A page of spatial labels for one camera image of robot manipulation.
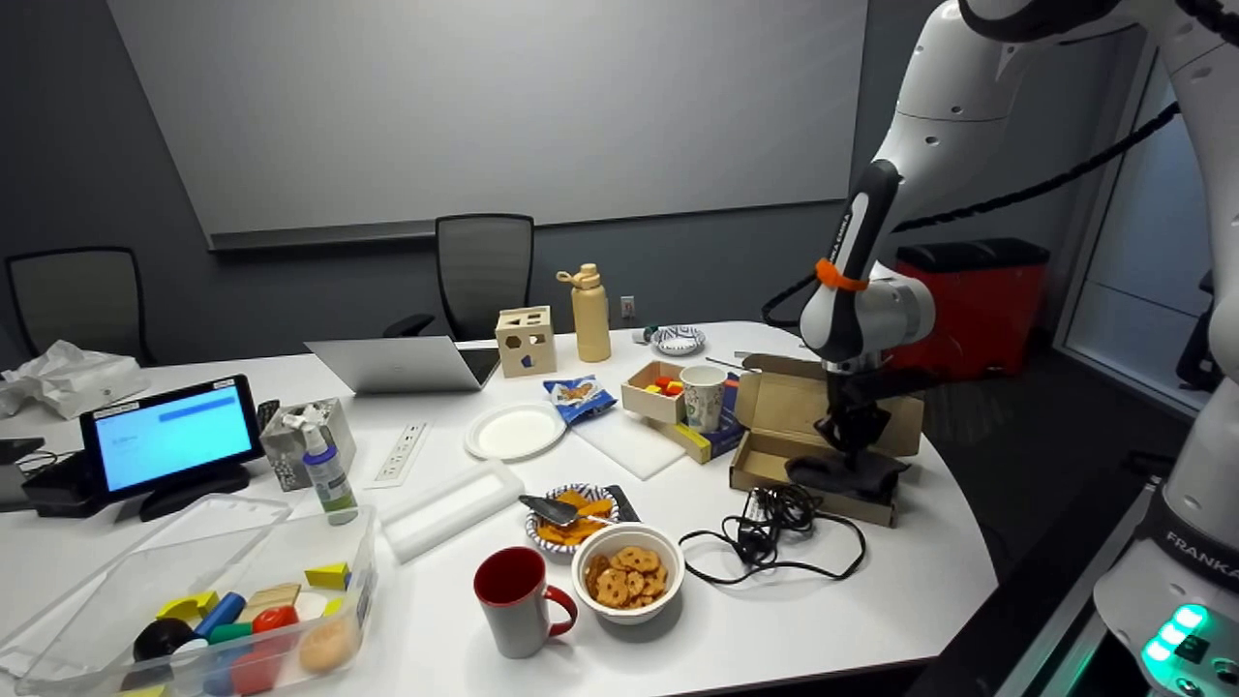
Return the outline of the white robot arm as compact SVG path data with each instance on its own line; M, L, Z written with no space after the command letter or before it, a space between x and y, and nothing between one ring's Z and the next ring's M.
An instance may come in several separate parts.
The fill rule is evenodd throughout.
M1239 512L1239 44L1235 0L940 0L901 75L895 117L815 267L797 331L826 361L820 424L873 408L859 375L932 329L926 282L881 264L887 237L957 188L999 144L1028 60L1063 40L1143 28L1180 103L1203 177L1211 320L1223 381L1197 414L1162 501L1194 526Z

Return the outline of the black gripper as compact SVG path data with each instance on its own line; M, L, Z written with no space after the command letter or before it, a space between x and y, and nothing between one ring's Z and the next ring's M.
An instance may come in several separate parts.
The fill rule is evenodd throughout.
M890 414L884 399L923 392L923 371L887 371L887 368L857 368L857 371L828 371L828 410L819 417L819 433L844 454L859 454L881 442Z

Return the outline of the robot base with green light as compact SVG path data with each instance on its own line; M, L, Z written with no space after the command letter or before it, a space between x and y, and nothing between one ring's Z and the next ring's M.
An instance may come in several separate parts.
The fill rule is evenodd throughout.
M1059 599L999 697L1083 697L1100 674L1135 697L1239 697L1235 548L1197 533L1145 484Z

